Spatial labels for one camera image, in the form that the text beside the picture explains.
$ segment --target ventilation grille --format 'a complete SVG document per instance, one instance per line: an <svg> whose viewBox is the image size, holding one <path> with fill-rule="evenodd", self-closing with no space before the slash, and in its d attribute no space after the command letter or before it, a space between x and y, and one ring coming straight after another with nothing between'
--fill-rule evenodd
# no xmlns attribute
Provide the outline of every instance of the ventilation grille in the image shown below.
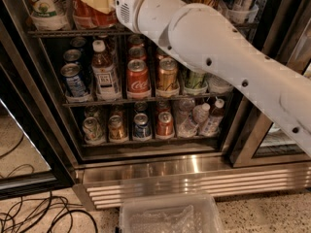
<svg viewBox="0 0 311 233"><path fill-rule="evenodd" d="M121 19L124 23L129 23L130 12L127 4L121 5Z"/></svg>

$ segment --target white bottle cap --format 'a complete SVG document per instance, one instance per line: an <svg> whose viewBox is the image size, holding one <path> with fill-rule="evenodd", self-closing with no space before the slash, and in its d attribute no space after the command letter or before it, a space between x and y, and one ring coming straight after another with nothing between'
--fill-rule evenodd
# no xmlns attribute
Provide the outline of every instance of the white bottle cap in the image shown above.
<svg viewBox="0 0 311 233"><path fill-rule="evenodd" d="M222 108L225 104L225 101L223 99L217 99L216 102L215 102L215 106L217 108Z"/></svg>
<svg viewBox="0 0 311 233"><path fill-rule="evenodd" d="M101 52L106 49L105 43L102 40L96 40L93 42L93 49L96 52Z"/></svg>
<svg viewBox="0 0 311 233"><path fill-rule="evenodd" d="M211 106L207 103L202 104L202 109L205 112L208 112L210 110Z"/></svg>

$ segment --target white robotic arm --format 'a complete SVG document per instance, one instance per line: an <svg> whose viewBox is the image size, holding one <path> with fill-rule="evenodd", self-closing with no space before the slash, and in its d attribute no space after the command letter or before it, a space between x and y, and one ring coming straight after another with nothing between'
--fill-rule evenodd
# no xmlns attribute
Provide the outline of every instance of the white robotic arm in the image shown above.
<svg viewBox="0 0 311 233"><path fill-rule="evenodd" d="M116 10L188 68L234 85L311 156L311 82L256 50L216 10L181 0L116 0Z"/></svg>

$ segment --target refrigerator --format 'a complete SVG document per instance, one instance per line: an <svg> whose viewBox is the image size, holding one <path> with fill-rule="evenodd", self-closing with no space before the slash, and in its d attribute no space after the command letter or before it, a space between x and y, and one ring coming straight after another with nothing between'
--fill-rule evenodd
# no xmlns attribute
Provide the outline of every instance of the refrigerator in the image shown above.
<svg viewBox="0 0 311 233"><path fill-rule="evenodd" d="M309 46L309 0L257 0L252 22L235 23L258 50L306 74ZM145 39L149 57L151 96L147 102L152 137L133 139L135 99L126 92L127 41L133 34L121 25L99 29L37 30L27 0L1 0L1 100L34 145L47 170L0 180L1 198L72 187L90 211L119 207L126 199L159 194L206 191L228 196L310 186L310 157L288 139L238 90L225 93L156 96L156 46ZM118 50L121 98L116 101L68 102L60 75L70 41L84 37L88 63L91 43L114 37ZM225 100L220 131L212 137L156 137L156 102L194 98ZM128 140L111 142L107 126L113 105L126 108ZM91 145L83 130L87 106L106 115L106 143Z"/></svg>

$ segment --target terrazzo floor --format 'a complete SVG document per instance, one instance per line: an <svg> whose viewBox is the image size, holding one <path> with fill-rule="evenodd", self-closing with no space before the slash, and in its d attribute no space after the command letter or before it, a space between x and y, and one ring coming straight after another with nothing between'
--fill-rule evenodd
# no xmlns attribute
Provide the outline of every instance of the terrazzo floor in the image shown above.
<svg viewBox="0 0 311 233"><path fill-rule="evenodd" d="M79 203L71 188L54 191L52 194L65 196L70 203ZM43 193L27 196L24 199L47 197L49 194ZM0 201L0 213L6 213L18 201L20 201L19 198ZM24 203L16 222L23 221L24 217L39 203L39 201ZM311 192L305 189L217 198L216 204L225 233L311 232ZM47 232L59 211L59 208L49 210L43 219L27 232ZM116 228L119 223L119 209L90 212L90 214L97 223L98 232L118 232ZM68 216L62 219L52 232L68 232L69 225ZM73 228L70 232L92 233L95 231L89 217L73 214Z"/></svg>

